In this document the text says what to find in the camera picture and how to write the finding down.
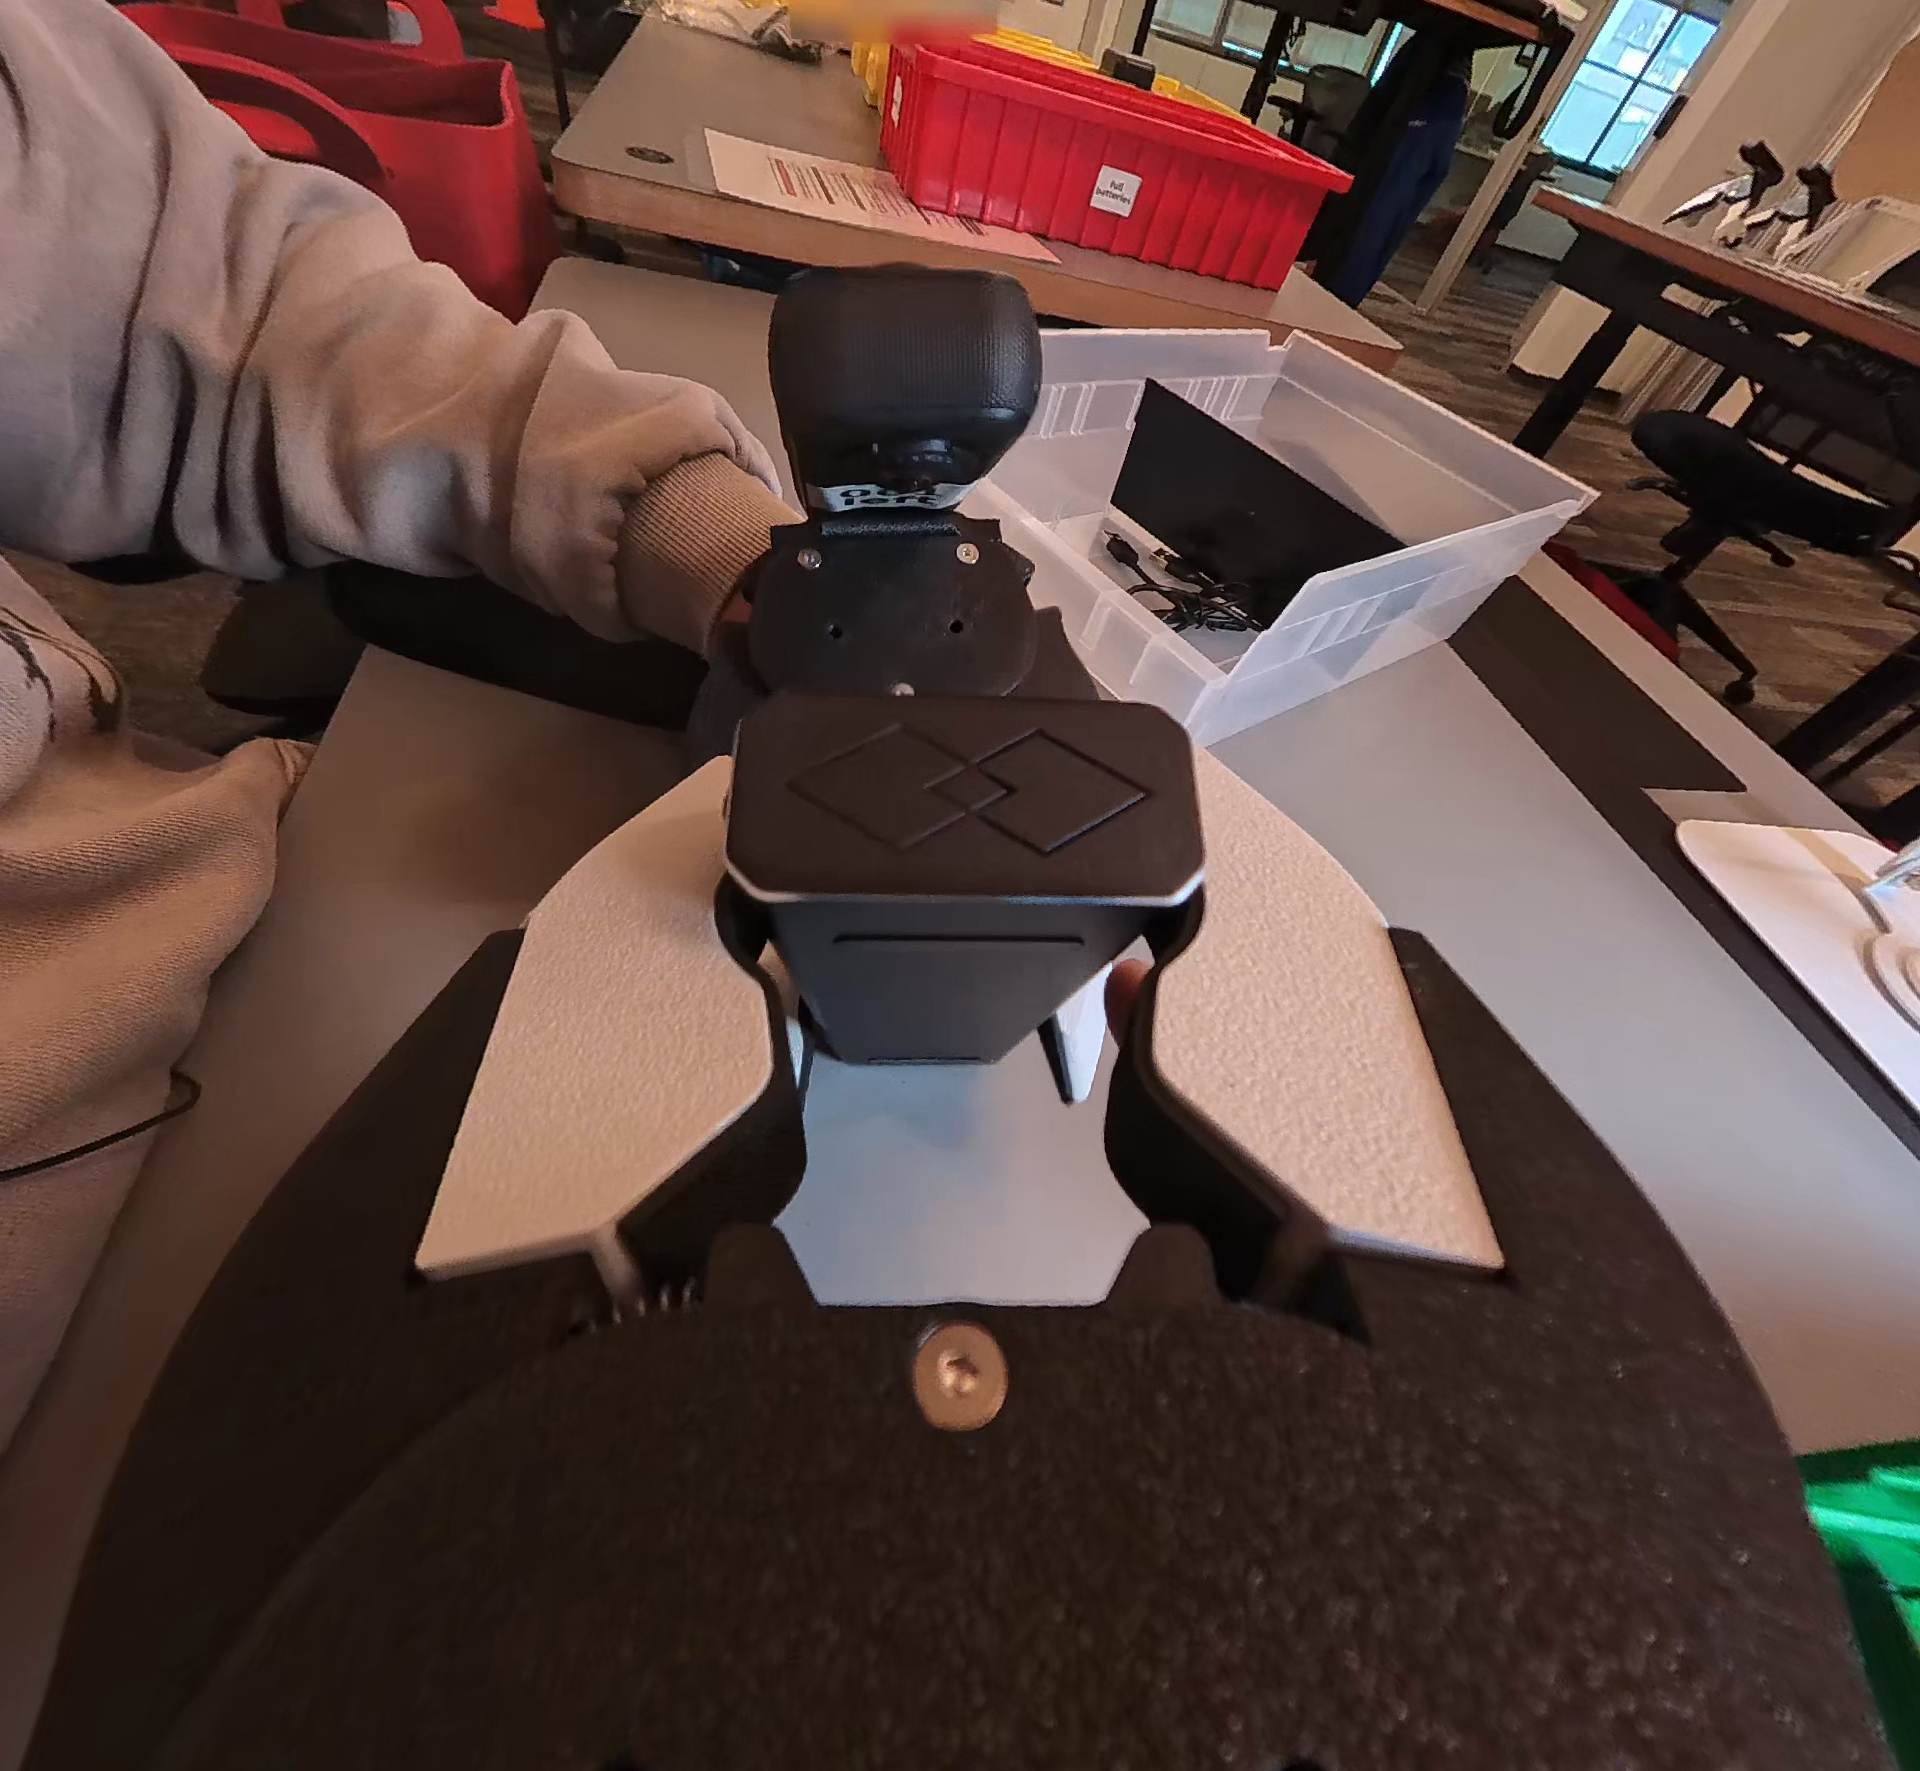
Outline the desk with wooden edge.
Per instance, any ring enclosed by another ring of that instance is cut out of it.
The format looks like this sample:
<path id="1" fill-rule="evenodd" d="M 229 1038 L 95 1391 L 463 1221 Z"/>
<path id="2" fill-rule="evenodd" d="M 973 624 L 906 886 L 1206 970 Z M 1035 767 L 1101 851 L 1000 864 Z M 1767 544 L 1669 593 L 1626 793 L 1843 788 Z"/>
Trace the desk with wooden edge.
<path id="1" fill-rule="evenodd" d="M 880 118 L 846 55 L 821 64 L 763 55 L 730 39 L 642 19 L 554 146 L 565 211 L 729 253 L 807 267 L 923 261 L 997 269 L 1021 280 L 1036 313 L 1091 327 L 1291 330 L 1380 374 L 1404 346 L 1334 299 L 1302 269 L 1253 288 L 1056 244 L 1052 263 L 983 246 L 928 243 L 860 222 L 810 218 L 719 189 L 708 129 L 856 165 L 880 165 Z"/>

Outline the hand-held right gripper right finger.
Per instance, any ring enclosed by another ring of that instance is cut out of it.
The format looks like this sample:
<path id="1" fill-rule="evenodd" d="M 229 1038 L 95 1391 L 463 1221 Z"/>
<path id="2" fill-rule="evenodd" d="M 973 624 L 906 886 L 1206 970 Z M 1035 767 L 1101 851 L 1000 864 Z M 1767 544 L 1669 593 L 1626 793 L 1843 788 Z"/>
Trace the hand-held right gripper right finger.
<path id="1" fill-rule="evenodd" d="M 1197 755 L 1204 880 L 1152 943 L 1109 1087 L 1117 1184 L 1234 1303 L 1308 1303 L 1346 1255 L 1504 1252 L 1390 930 L 1358 880 Z"/>

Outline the yellow plastic bins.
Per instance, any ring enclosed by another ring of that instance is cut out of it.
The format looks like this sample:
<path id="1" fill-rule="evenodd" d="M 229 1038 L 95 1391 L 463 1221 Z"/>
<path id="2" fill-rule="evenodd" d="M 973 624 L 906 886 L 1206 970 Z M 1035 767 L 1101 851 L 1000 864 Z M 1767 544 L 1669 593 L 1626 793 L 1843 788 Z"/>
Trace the yellow plastic bins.
<path id="1" fill-rule="evenodd" d="M 1079 72 L 1085 76 L 1106 76 L 1117 81 L 1133 83 L 1140 89 L 1152 91 L 1158 98 L 1168 101 L 1181 101 L 1193 108 L 1218 113 L 1226 121 L 1247 125 L 1238 109 L 1213 98 L 1211 94 L 1191 88 L 1189 83 L 1160 72 L 1150 59 L 1142 55 L 1123 55 L 1113 48 L 1101 53 L 1100 59 L 1091 59 L 1083 53 L 1073 53 L 1062 48 L 1052 40 L 1026 32 L 996 29 L 986 32 L 976 32 L 970 39 L 972 45 L 996 48 L 1008 55 L 1023 55 L 1029 59 L 1043 60 L 1051 67 Z M 892 48 L 883 43 L 854 43 L 846 46 L 848 63 L 854 77 L 860 80 L 862 96 L 865 104 L 873 109 L 880 108 L 886 83 L 889 80 Z"/>

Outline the black divider in clear bin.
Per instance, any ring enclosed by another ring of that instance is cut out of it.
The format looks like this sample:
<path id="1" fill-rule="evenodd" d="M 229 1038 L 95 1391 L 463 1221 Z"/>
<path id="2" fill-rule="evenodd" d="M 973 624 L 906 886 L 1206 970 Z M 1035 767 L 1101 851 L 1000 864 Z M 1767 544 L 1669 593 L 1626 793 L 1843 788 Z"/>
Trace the black divider in clear bin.
<path id="1" fill-rule="evenodd" d="M 1142 386 L 1111 510 L 1156 541 L 1174 608 L 1211 628 L 1270 628 L 1312 578 L 1400 550 L 1377 521 L 1158 381 Z"/>

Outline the clear plastic bin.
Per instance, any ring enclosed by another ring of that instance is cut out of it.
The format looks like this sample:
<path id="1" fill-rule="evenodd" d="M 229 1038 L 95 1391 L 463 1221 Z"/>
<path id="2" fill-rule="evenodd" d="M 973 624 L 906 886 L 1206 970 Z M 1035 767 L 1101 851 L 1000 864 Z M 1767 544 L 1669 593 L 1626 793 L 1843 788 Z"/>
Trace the clear plastic bin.
<path id="1" fill-rule="evenodd" d="M 1592 492 L 1302 334 L 1049 328 L 1033 423 L 963 511 L 1035 565 L 1098 685 L 1211 746 L 1444 643 Z M 1142 386 L 1181 393 L 1387 531 L 1400 550 L 1312 578 L 1259 633 L 1176 609 L 1158 544 L 1111 510 Z"/>

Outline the black office chair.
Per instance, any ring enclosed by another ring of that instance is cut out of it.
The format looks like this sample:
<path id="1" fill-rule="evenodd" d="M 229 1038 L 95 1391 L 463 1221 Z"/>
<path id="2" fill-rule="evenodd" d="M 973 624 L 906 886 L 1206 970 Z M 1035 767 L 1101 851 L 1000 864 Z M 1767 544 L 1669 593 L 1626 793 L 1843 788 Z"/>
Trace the black office chair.
<path id="1" fill-rule="evenodd" d="M 1873 557 L 1916 525 L 1916 490 L 1894 498 L 1833 488 L 1756 445 L 1740 429 L 1690 409 L 1642 414 L 1630 438 L 1653 464 L 1633 482 L 1655 490 L 1681 511 L 1662 541 L 1666 562 L 1653 572 L 1622 575 L 1622 593 L 1669 635 L 1688 633 L 1714 651 L 1735 678 L 1722 697 L 1747 705 L 1754 697 L 1756 664 L 1691 593 L 1691 578 L 1722 547 L 1740 542 L 1778 566 L 1793 566 L 1781 538 L 1831 557 Z"/>

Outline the person's grey sweatshirt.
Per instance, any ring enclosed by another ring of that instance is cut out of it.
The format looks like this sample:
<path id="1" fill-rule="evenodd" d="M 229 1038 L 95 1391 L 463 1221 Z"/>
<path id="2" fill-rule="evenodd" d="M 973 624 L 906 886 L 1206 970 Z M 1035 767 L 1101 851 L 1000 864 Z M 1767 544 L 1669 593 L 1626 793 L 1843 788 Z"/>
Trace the person's grey sweatshirt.
<path id="1" fill-rule="evenodd" d="M 275 883 L 308 749 L 134 730 L 121 679 L 3 570 L 3 1441 L 138 1177 L 212 977 Z"/>

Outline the wooden table with black legs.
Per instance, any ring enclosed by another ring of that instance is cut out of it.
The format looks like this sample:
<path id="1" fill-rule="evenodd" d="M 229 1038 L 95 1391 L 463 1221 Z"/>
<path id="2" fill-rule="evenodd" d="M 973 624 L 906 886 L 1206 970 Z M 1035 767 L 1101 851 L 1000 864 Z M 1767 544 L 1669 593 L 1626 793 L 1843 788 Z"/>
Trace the wooden table with black legs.
<path id="1" fill-rule="evenodd" d="M 1606 318 L 1524 419 L 1518 450 L 1546 454 L 1635 332 L 1645 330 L 1772 393 L 1789 411 L 1916 460 L 1911 322 L 1873 309 L 1863 295 L 1820 291 L 1807 278 L 1592 200 L 1546 189 L 1535 205 L 1573 228 L 1556 284 L 1603 305 Z"/>

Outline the printed paper sheet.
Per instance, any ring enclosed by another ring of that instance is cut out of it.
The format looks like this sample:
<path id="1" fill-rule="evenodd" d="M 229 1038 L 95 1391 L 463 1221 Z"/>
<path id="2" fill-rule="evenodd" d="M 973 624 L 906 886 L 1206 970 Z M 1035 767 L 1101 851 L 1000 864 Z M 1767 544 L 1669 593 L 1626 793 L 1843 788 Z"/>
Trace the printed paper sheet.
<path id="1" fill-rule="evenodd" d="M 939 214 L 909 200 L 894 173 L 785 145 L 768 145 L 707 129 L 715 189 L 776 211 L 816 222 L 844 222 L 921 244 L 1005 253 L 1043 265 L 1060 257 L 1031 232 Z"/>

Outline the green plastic bin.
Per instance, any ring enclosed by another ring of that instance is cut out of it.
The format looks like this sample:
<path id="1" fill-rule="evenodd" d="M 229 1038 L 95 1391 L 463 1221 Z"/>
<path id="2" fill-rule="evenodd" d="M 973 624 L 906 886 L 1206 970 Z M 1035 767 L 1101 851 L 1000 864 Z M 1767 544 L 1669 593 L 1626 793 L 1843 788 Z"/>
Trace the green plastic bin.
<path id="1" fill-rule="evenodd" d="M 1902 1768 L 1918 1766 L 1918 1441 L 1796 1459 Z"/>

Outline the person's left forearm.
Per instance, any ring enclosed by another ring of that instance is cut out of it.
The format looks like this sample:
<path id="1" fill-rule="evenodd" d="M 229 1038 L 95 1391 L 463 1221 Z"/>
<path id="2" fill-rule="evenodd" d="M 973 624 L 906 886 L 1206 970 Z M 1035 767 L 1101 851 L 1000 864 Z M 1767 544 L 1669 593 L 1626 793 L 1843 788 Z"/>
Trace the person's left forearm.
<path id="1" fill-rule="evenodd" d="M 512 322 L 104 0 L 3 0 L 3 542 L 483 575 L 703 655 L 783 502 L 705 386 Z"/>

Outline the red plastic bin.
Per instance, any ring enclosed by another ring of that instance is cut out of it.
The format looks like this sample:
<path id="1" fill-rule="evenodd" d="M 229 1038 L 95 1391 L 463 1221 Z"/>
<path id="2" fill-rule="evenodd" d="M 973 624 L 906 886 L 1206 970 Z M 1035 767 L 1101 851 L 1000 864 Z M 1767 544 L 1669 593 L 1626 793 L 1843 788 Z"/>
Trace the red plastic bin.
<path id="1" fill-rule="evenodd" d="M 896 46 L 880 111 L 928 211 L 1262 291 L 1352 185 L 1234 113 L 980 39 Z"/>

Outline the clear plastic bag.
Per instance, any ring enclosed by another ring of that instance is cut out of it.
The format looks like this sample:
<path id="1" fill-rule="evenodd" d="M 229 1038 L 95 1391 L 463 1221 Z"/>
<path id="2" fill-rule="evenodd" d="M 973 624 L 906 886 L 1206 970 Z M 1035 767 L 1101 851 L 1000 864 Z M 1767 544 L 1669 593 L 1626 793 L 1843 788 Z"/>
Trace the clear plastic bag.
<path id="1" fill-rule="evenodd" d="M 645 0 L 645 7 L 686 31 L 761 51 L 778 51 L 793 34 L 783 0 Z"/>

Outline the black box with diamond emblem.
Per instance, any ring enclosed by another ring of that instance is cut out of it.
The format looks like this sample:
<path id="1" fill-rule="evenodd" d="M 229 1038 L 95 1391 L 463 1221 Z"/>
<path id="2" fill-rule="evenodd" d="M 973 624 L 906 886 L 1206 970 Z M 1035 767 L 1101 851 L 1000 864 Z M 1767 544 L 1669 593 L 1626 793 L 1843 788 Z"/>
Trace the black box with diamond emblem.
<path id="1" fill-rule="evenodd" d="M 997 1062 L 1200 889 L 1193 751 L 1140 703 L 785 691 L 725 861 L 831 1058 Z"/>

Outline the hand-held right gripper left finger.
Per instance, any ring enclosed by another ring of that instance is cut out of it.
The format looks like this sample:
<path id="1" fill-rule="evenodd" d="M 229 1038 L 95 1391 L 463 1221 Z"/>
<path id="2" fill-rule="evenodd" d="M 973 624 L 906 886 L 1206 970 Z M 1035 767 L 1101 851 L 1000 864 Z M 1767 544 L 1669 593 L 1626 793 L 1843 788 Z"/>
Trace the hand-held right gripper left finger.
<path id="1" fill-rule="evenodd" d="M 686 1289 L 805 1179 L 805 1102 L 763 926 L 722 899 L 730 767 L 703 767 L 531 912 L 443 1179 L 423 1277 L 587 1259 Z"/>

